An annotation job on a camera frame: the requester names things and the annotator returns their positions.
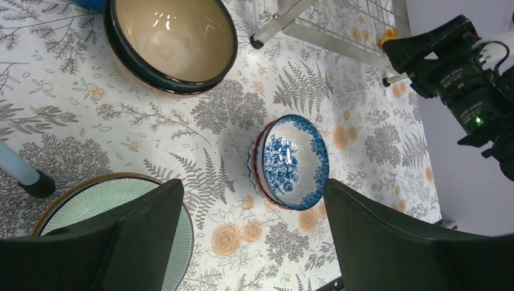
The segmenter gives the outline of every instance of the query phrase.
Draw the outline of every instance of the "tablecloth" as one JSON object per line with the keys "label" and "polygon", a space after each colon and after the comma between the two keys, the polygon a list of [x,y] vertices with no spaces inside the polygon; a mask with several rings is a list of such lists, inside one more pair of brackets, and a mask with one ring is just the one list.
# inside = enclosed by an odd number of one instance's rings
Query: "tablecloth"
{"label": "tablecloth", "polygon": [[[255,193],[245,169],[254,137],[287,113],[320,130],[331,178],[408,215],[440,219],[408,84],[386,89],[378,69],[282,34],[255,50],[249,35],[276,3],[224,4],[239,36],[235,65],[213,90],[170,99],[114,70],[100,14],[59,0],[0,1],[0,138],[58,188],[36,199],[0,172],[0,238],[28,235],[60,193],[85,179],[181,178],[195,245],[178,290],[315,290],[340,276],[323,201],[278,209]],[[358,27],[369,19],[355,19],[353,37],[367,41]]]}

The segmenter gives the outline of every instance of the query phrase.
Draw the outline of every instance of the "green indicator light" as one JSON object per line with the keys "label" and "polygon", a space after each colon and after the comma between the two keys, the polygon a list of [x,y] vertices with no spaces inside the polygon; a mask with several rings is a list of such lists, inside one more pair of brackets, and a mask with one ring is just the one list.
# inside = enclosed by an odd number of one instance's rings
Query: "green indicator light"
{"label": "green indicator light", "polygon": [[482,124],[484,124],[484,121],[482,120],[482,118],[477,116],[475,117],[475,123],[476,125],[481,126]]}

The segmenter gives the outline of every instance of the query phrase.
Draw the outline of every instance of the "blue and white bowl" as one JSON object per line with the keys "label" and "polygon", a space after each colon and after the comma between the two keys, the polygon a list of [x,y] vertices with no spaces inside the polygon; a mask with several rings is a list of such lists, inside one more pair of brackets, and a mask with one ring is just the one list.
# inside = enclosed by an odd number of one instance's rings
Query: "blue and white bowl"
{"label": "blue and white bowl", "polygon": [[323,196],[329,176],[327,147],[316,127],[299,115],[285,115],[258,142],[255,163],[263,190],[278,204],[307,210]]}
{"label": "blue and white bowl", "polygon": [[[267,129],[272,124],[273,124],[273,122],[270,122],[269,124],[267,124],[264,127],[264,129]],[[273,205],[275,205],[275,206],[277,206],[277,207],[279,207],[281,209],[290,210],[289,208],[287,208],[287,207],[285,207],[283,205],[280,205],[277,201],[271,199],[270,195],[266,194],[266,192],[264,191],[263,186],[261,186],[261,183],[259,182],[259,175],[257,174],[257,171],[256,171],[255,154],[256,154],[257,143],[261,139],[263,133],[264,132],[260,132],[257,135],[257,137],[255,138],[254,142],[251,144],[250,149],[248,150],[247,161],[246,161],[246,168],[248,170],[248,177],[249,177],[249,180],[250,180],[250,184],[255,189],[257,194],[261,195],[264,199],[269,201],[271,204],[273,204]]]}

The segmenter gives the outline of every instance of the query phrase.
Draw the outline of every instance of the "gray wall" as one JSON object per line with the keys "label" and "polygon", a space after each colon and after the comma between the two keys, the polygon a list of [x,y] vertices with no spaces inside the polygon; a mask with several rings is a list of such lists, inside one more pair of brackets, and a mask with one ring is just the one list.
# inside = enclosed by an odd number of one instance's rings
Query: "gray wall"
{"label": "gray wall", "polygon": [[[514,0],[407,0],[407,9],[413,35],[463,14],[487,38],[502,31],[512,4]],[[419,103],[443,217],[457,221],[465,232],[514,232],[514,182],[494,159],[482,158],[483,150],[457,145],[465,133],[439,99],[420,98]]]}

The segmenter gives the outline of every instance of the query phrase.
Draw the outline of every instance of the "camera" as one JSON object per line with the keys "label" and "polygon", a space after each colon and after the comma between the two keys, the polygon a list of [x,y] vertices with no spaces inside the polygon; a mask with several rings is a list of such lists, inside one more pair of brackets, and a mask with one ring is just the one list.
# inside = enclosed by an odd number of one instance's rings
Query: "camera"
{"label": "camera", "polygon": [[[484,70],[481,53],[491,43],[502,45],[506,54],[494,69]],[[514,67],[501,76],[498,71],[509,47],[483,41],[460,15],[430,32],[386,41],[382,48],[420,96],[439,96],[450,109],[467,134],[458,144],[482,147],[492,141],[482,156],[498,160],[503,174],[514,181]]]}

